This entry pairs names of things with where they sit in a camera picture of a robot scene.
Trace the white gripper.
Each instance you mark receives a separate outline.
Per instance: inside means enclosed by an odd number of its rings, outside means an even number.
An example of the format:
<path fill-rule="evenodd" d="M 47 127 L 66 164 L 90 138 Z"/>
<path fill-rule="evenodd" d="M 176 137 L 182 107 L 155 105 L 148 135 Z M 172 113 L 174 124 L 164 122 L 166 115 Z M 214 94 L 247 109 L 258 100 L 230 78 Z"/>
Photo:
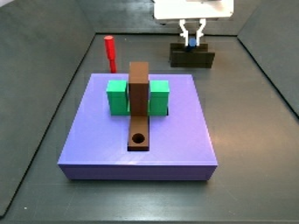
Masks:
<path fill-rule="evenodd" d="M 180 36 L 184 46 L 190 43 L 190 32 L 186 29 L 186 20 L 199 18 L 201 26 L 197 31 L 197 46 L 202 44 L 206 18 L 229 18 L 234 13 L 234 0 L 154 0 L 154 17 L 158 20 L 180 19 Z"/>

